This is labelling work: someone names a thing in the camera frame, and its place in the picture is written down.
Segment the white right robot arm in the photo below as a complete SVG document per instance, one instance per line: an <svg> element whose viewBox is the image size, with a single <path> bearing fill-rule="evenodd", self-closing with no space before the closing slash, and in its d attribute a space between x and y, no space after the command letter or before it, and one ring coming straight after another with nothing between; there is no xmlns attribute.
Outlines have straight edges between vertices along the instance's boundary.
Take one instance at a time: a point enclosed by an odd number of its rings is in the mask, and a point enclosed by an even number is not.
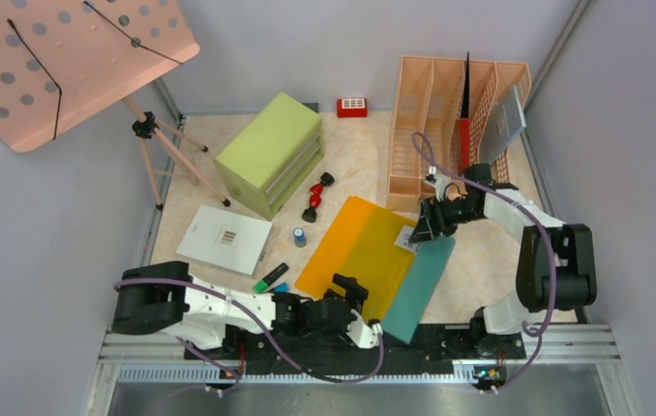
<svg viewBox="0 0 656 416"><path fill-rule="evenodd" d="M468 167L462 180L464 194L452 197L451 179L431 169L425 182L435 194L420 201L409 241L438 241L453 236L461 224L489 219L518 242L515 288L471 319L468 344L474 354L491 357L503 346L503 335L540 329L552 311L578 309L596 300L593 233L585 224L550 216L515 185L494 180L487 164Z"/></svg>

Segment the light blue hardcover book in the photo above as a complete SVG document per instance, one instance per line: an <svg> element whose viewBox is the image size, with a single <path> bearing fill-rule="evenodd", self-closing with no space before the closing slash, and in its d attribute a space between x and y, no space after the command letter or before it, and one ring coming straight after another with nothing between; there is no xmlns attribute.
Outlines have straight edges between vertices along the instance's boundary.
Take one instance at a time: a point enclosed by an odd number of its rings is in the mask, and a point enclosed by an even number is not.
<svg viewBox="0 0 656 416"><path fill-rule="evenodd" d="M478 161L492 163L527 126L522 91L512 86L492 108L478 148Z"/></svg>

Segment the teal plastic folder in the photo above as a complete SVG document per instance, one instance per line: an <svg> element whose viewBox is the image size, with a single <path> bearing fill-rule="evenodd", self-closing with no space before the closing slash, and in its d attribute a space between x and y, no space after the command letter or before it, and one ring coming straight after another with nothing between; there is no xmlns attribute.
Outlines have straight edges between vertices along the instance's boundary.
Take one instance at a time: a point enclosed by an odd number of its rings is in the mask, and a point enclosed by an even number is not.
<svg viewBox="0 0 656 416"><path fill-rule="evenodd" d="M382 328L410 344L455 248L453 237L422 243L384 315Z"/></svg>

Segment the yellow plastic clip folder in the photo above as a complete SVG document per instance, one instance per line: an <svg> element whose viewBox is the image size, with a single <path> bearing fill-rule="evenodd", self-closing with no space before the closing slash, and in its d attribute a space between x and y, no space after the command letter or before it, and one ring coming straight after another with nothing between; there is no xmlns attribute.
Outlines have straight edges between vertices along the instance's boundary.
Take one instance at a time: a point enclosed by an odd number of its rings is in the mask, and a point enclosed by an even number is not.
<svg viewBox="0 0 656 416"><path fill-rule="evenodd" d="M363 198L347 198L294 287L321 299L331 289L334 275L352 277L368 297L363 303L364 320L381 320L417 253L406 240L416 222Z"/></svg>

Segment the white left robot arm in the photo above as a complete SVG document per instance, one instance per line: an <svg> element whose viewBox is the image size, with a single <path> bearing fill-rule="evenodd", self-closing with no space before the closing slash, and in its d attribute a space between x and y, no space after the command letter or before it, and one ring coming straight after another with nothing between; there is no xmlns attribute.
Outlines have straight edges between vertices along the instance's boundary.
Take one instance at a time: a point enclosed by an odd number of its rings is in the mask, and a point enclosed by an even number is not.
<svg viewBox="0 0 656 416"><path fill-rule="evenodd" d="M272 337L334 335L362 349L376 347L383 333L379 321L362 318L361 296L332 293L315 301L289 292L246 293L192 276L182 261L127 270L114 288L113 333L171 335L222 359L237 350L230 328Z"/></svg>

